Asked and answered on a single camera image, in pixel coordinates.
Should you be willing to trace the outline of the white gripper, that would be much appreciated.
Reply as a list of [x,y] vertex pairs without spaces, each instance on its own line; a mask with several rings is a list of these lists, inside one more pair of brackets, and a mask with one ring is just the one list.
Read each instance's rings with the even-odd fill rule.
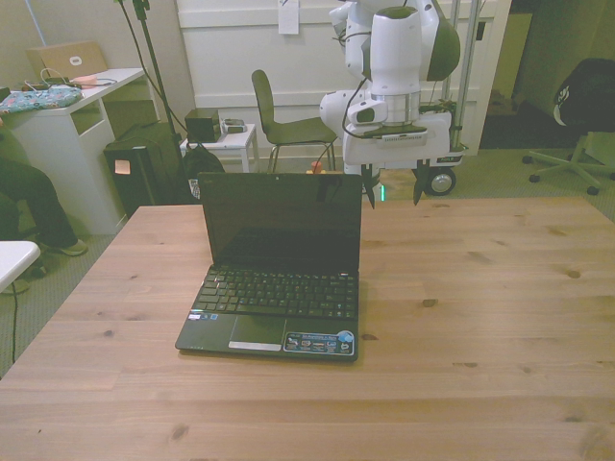
[[429,183],[430,160],[445,157],[450,150],[449,112],[427,112],[414,122],[423,131],[394,127],[395,133],[374,138],[362,138],[379,125],[355,127],[345,120],[347,130],[343,136],[343,162],[346,168],[361,165],[363,188],[371,207],[375,207],[374,188],[380,183],[380,168],[373,164],[408,162],[418,160],[413,169],[416,182],[413,189],[413,203],[417,205]]

